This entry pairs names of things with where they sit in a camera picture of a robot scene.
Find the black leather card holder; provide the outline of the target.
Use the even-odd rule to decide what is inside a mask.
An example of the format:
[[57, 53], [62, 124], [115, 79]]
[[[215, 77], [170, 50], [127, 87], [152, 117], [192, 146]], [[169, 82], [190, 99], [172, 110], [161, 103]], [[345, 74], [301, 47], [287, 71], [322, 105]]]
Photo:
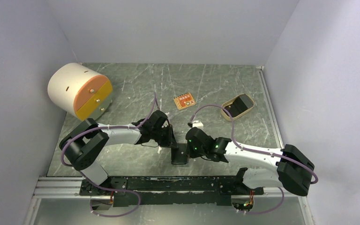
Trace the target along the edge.
[[186, 165], [188, 163], [188, 146], [186, 143], [178, 143], [171, 147], [171, 164]]

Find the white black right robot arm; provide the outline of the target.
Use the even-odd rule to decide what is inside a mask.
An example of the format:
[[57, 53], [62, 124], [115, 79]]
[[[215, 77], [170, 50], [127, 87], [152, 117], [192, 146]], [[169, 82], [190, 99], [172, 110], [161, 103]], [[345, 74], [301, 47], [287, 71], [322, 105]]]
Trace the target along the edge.
[[239, 194], [250, 189], [280, 187], [307, 196], [313, 180], [314, 164], [295, 146], [263, 148], [239, 144], [230, 138], [212, 138], [193, 127], [186, 133], [190, 158], [206, 157], [214, 162], [241, 164], [241, 177], [234, 182]]

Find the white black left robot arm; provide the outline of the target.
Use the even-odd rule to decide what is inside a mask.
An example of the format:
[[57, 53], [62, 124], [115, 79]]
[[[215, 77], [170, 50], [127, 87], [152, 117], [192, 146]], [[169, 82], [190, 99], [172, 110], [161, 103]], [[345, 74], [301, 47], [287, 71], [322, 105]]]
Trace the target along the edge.
[[105, 195], [111, 189], [111, 182], [108, 173], [97, 162], [103, 148], [117, 144], [142, 145], [151, 140], [161, 148], [179, 147], [167, 115], [160, 110], [128, 125], [98, 124], [88, 118], [61, 140], [59, 148], [62, 158], [67, 158], [71, 167], [92, 182], [92, 189]]

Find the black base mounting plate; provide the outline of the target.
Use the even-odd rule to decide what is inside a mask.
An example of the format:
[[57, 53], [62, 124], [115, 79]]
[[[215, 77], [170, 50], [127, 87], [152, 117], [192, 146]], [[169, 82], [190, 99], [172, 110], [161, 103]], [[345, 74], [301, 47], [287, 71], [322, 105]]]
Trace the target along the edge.
[[102, 189], [82, 180], [79, 195], [113, 207], [131, 205], [205, 204], [230, 206], [236, 195], [263, 195], [263, 188], [249, 189], [236, 176], [112, 176]]

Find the round cabinet with coloured drawers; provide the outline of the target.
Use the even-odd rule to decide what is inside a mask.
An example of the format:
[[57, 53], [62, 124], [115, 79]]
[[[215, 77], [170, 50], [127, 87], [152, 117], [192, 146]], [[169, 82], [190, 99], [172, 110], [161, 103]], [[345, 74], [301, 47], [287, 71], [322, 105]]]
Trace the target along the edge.
[[56, 71], [47, 92], [55, 105], [81, 121], [98, 119], [113, 98], [108, 77], [78, 63], [68, 63]]

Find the aluminium frame rail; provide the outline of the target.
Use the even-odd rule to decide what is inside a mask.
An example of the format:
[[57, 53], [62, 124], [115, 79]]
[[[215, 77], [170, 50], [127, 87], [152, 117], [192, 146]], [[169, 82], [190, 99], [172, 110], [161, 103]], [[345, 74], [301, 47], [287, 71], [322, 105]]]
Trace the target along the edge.
[[[266, 148], [283, 146], [274, 112], [257, 66], [209, 64], [86, 63], [113, 85], [113, 102], [99, 123], [123, 125], [144, 118], [153, 97], [169, 115], [176, 140], [185, 141], [193, 113], [204, 131], [216, 137]], [[251, 163], [190, 159], [172, 165], [171, 151], [154, 142], [144, 146], [114, 145], [98, 162], [135, 193], [114, 198], [94, 215], [90, 199], [80, 196], [80, 173], [60, 162], [56, 148], [45, 178], [35, 188], [34, 225], [305, 225], [306, 198], [285, 189], [266, 187], [249, 213], [238, 212], [231, 200], [246, 195], [224, 191], [240, 168]]]

